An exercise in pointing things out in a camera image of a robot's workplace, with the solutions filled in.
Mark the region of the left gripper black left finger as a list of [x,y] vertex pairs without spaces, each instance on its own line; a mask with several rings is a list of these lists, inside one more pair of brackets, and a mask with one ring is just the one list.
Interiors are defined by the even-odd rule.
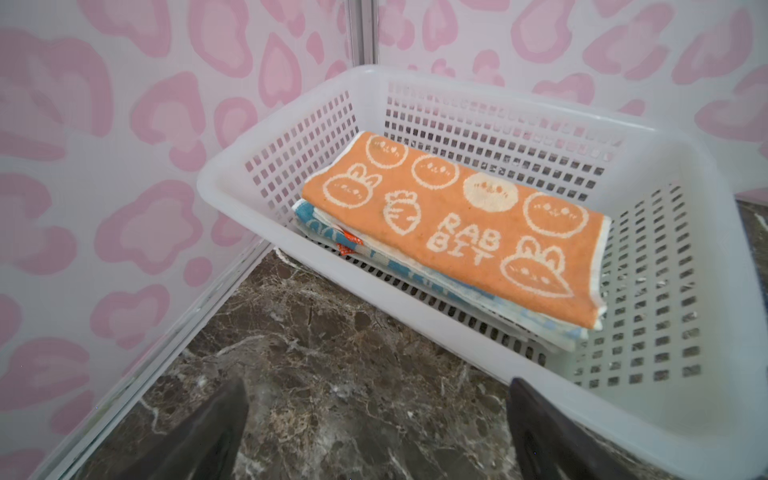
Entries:
[[211,395],[119,479],[230,479],[249,413],[245,384],[232,380]]

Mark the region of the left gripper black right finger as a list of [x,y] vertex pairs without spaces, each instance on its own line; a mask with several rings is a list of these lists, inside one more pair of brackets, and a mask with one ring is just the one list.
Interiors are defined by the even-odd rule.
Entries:
[[506,416],[525,479],[635,477],[522,378],[510,382]]

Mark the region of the white perforated plastic basket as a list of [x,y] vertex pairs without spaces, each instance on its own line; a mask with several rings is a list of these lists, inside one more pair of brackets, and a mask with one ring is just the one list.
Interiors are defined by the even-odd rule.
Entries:
[[[299,234],[311,174],[370,131],[607,215],[600,331],[571,353],[401,273]],[[547,97],[357,67],[300,96],[207,162],[211,206],[478,369],[520,377],[572,420],[688,479],[767,468],[767,318],[730,187],[678,133]]]

